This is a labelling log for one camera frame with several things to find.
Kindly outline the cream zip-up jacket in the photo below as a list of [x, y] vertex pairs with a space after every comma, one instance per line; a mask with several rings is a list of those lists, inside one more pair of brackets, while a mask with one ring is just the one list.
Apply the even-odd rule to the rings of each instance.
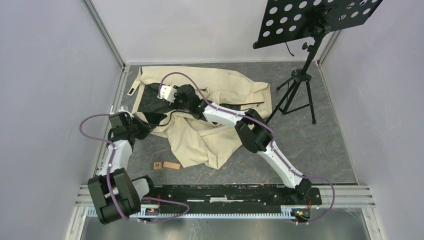
[[131, 85], [137, 91], [132, 113], [154, 125], [153, 135], [166, 138], [173, 155], [187, 168], [204, 164], [221, 168], [241, 146], [233, 127], [197, 120], [158, 98], [159, 84], [198, 86], [199, 97], [240, 111], [256, 110], [266, 118], [272, 112], [271, 85], [253, 81], [238, 71], [192, 66], [141, 66]]

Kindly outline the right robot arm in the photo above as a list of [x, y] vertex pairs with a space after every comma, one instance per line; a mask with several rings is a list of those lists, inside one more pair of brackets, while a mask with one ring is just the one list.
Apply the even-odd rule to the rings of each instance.
[[309, 198], [312, 183], [297, 170], [277, 146], [275, 133], [254, 109], [234, 110], [201, 99], [190, 84], [162, 85], [158, 97], [176, 110], [186, 111], [197, 120], [233, 127], [243, 147], [261, 156], [289, 188], [289, 199], [302, 204]]

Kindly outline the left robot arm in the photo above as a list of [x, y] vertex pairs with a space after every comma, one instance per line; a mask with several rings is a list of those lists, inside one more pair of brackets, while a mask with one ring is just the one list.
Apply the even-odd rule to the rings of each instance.
[[143, 140], [152, 128], [125, 110], [107, 117], [111, 128], [102, 139], [107, 147], [105, 164], [87, 183], [97, 217], [104, 225], [128, 220], [141, 211], [141, 200], [151, 204], [157, 198], [149, 176], [131, 179], [126, 170], [136, 140]]

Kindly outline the wooden letter cube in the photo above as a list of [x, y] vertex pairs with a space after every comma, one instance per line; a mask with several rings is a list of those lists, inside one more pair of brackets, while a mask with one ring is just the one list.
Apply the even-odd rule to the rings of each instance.
[[162, 162], [154, 162], [153, 163], [153, 169], [154, 170], [162, 170], [163, 169], [163, 163]]

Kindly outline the wooden rectangular block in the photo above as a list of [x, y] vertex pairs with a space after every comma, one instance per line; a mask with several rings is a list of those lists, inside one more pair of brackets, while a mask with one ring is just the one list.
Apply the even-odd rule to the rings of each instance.
[[181, 165], [179, 163], [169, 162], [169, 161], [164, 161], [162, 166], [164, 168], [174, 169], [174, 170], [180, 170], [181, 169]]

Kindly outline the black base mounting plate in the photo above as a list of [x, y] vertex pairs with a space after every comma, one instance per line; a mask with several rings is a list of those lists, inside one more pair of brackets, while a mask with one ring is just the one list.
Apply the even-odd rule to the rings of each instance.
[[278, 184], [157, 185], [151, 197], [165, 200], [161, 214], [276, 214], [281, 206], [321, 205], [318, 188], [297, 193]]

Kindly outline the black perforated music stand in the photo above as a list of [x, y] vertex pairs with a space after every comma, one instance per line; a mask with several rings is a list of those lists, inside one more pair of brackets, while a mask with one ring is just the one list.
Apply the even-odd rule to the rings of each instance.
[[269, 0], [266, 4], [259, 36], [253, 43], [254, 49], [270, 47], [305, 38], [302, 50], [308, 52], [302, 68], [292, 71], [291, 76], [276, 89], [287, 85], [288, 89], [271, 115], [277, 112], [287, 115], [301, 83], [305, 83], [312, 124], [316, 116], [311, 93], [311, 75], [307, 73], [325, 38], [331, 32], [363, 25], [381, 4], [379, 0]]

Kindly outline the aluminium frame rail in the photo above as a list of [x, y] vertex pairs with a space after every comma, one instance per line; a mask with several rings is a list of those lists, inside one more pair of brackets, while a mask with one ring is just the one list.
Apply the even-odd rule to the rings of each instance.
[[118, 51], [118, 48], [116, 47], [111, 35], [109, 34], [106, 25], [101, 19], [100, 14], [98, 13], [94, 3], [92, 0], [82, 0], [82, 3], [84, 4], [88, 14], [90, 15], [91, 19], [93, 20], [97, 30], [99, 31], [100, 35], [102, 36], [104, 42], [106, 43], [108, 49], [110, 50], [113, 58], [115, 59], [116, 63], [119, 65], [121, 69], [124, 69], [126, 67], [126, 63], [123, 60], [121, 54]]

